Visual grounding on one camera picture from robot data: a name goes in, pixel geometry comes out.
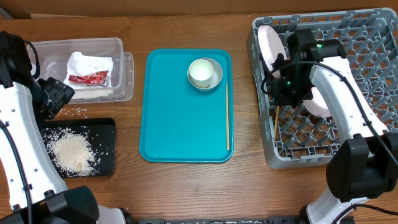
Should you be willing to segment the large pink plate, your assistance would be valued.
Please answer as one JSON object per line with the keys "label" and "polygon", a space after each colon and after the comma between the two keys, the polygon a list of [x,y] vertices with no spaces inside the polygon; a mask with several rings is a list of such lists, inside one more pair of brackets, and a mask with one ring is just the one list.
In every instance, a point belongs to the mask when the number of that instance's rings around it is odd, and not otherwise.
{"label": "large pink plate", "polygon": [[260,26],[257,37],[262,64],[267,72],[274,69],[272,64],[277,60],[279,54],[284,56],[284,60],[288,59],[281,39],[271,26]]}

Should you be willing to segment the red sauce packet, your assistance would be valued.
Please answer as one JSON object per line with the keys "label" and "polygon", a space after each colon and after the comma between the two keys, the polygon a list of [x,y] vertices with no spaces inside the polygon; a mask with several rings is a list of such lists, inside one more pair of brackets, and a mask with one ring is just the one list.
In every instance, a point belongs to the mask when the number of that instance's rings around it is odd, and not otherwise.
{"label": "red sauce packet", "polygon": [[108,84],[107,70],[91,73],[85,76],[69,75],[68,81],[74,84],[86,86],[106,86]]}

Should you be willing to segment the wooden chopstick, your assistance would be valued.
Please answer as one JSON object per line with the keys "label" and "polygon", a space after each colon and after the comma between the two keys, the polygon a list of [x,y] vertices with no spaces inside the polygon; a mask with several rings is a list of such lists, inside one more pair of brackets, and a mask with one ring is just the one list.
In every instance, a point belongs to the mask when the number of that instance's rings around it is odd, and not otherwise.
{"label": "wooden chopstick", "polygon": [[228,83],[226,83],[226,150],[229,151],[229,95],[228,95]]}
{"label": "wooden chopstick", "polygon": [[275,139],[277,139],[278,121],[279,121],[279,113],[280,113],[279,111],[280,111],[280,106],[276,106],[276,109],[275,109],[275,121],[274,121]]}

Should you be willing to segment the white paper cup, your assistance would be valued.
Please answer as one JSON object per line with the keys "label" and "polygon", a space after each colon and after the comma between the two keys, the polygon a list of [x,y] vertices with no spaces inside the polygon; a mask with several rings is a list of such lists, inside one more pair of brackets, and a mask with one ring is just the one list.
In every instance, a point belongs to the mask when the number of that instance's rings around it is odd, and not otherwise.
{"label": "white paper cup", "polygon": [[203,58],[193,61],[188,68],[188,78],[198,88],[207,88],[213,76],[212,64]]}

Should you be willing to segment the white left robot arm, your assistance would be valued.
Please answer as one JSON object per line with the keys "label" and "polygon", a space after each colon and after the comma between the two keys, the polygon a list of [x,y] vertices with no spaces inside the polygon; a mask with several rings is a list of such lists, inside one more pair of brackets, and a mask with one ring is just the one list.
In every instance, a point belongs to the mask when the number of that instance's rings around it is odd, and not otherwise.
{"label": "white left robot arm", "polygon": [[135,223],[127,210],[99,205],[88,187],[68,189],[56,171],[39,128],[75,92],[32,73],[27,44],[1,32],[1,162],[12,208],[1,223]]}

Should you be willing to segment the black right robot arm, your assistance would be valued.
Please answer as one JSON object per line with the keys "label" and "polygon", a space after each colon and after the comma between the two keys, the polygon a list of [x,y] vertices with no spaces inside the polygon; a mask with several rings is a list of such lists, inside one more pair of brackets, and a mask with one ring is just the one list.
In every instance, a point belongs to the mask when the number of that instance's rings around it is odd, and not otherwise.
{"label": "black right robot arm", "polygon": [[270,95],[278,106],[297,106],[316,88],[338,129],[340,148],[326,167],[327,188],[304,206],[297,223],[340,223],[350,211],[394,190],[397,134],[387,130],[357,86],[340,41],[316,40],[309,29],[283,44],[266,27],[259,37]]}

